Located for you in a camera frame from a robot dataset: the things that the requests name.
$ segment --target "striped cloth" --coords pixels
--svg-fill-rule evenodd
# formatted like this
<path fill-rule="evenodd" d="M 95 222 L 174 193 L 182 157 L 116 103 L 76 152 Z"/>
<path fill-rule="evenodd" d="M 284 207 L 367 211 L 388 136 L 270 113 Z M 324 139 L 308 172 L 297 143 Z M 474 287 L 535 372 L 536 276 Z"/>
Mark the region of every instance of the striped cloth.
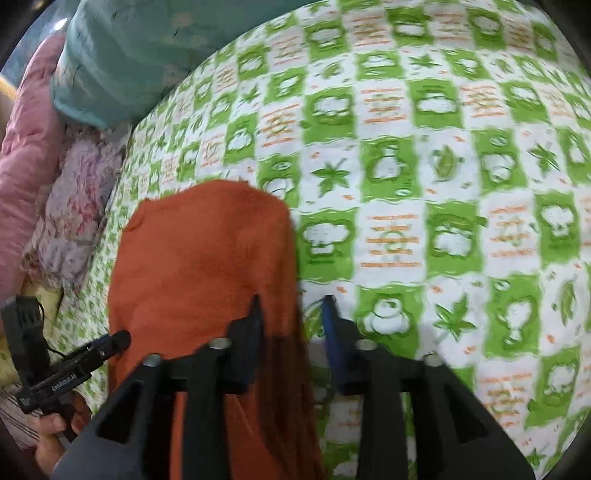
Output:
<path fill-rule="evenodd" d="M 0 390 L 0 419 L 20 449 L 34 447 L 39 441 L 39 436 L 33 426 L 34 419 L 40 417 L 40 413 L 34 412 L 25 415 L 18 407 L 15 394 L 20 386 L 18 384 Z"/>

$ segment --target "orange towel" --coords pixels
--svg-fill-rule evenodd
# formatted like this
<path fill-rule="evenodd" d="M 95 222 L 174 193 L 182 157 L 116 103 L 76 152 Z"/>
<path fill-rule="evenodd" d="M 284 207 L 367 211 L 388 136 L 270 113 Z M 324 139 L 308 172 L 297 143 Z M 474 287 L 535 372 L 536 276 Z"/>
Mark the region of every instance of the orange towel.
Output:
<path fill-rule="evenodd" d="M 241 397 L 226 396 L 234 480 L 315 480 L 324 471 L 297 308 L 296 252 L 284 204 L 243 183 L 210 181 L 142 202 L 125 229 L 109 290 L 111 332 L 132 343 L 116 385 L 150 352 L 189 355 L 246 316 L 258 294 L 265 358 Z M 182 416 L 171 478 L 181 478 Z"/>

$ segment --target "black handle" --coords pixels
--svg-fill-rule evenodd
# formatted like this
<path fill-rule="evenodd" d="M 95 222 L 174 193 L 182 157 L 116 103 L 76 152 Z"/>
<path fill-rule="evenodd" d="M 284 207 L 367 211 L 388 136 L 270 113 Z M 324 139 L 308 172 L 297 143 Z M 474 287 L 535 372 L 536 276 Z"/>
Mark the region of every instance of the black handle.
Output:
<path fill-rule="evenodd" d="M 62 435 L 68 440 L 68 442 L 71 443 L 76 439 L 76 437 L 78 437 L 78 435 L 74 433 L 74 430 L 72 430 L 72 419 L 76 414 L 76 408 L 74 405 L 72 405 L 72 403 L 69 401 L 55 403 L 50 408 L 44 408 L 42 412 L 44 415 L 57 413 L 66 421 L 66 429 Z"/>

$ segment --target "yellow fabric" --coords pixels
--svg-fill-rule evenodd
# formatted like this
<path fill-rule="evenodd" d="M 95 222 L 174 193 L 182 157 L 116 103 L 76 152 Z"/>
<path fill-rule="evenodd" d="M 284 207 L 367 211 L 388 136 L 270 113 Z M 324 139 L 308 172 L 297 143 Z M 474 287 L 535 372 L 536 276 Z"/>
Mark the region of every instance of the yellow fabric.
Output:
<path fill-rule="evenodd" d="M 60 306 L 62 290 L 46 290 L 38 283 L 27 278 L 21 290 L 22 295 L 37 297 L 37 300 L 43 305 L 45 310 L 45 325 L 43 332 L 45 338 L 51 335 L 54 323 L 56 321 L 57 310 Z M 0 387 L 5 387 L 14 383 L 18 375 L 8 350 L 6 337 L 0 338 Z"/>

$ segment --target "black clamp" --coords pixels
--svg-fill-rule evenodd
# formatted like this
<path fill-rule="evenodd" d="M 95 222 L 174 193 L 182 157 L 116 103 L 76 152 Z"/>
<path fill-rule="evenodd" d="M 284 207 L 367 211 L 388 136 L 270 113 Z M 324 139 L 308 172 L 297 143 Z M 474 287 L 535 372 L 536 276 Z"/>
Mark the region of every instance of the black clamp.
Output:
<path fill-rule="evenodd" d="M 394 356 L 342 319 L 333 296 L 322 304 L 335 386 L 364 395 L 358 480 L 408 478 L 401 393 L 409 392 L 418 480 L 533 480 L 515 443 L 436 353 Z"/>
<path fill-rule="evenodd" d="M 72 443 L 52 480 L 168 478 L 174 402 L 183 391 L 183 478 L 230 480 L 223 396 L 246 393 L 263 343 L 255 297 L 247 317 L 194 354 L 146 356 Z"/>

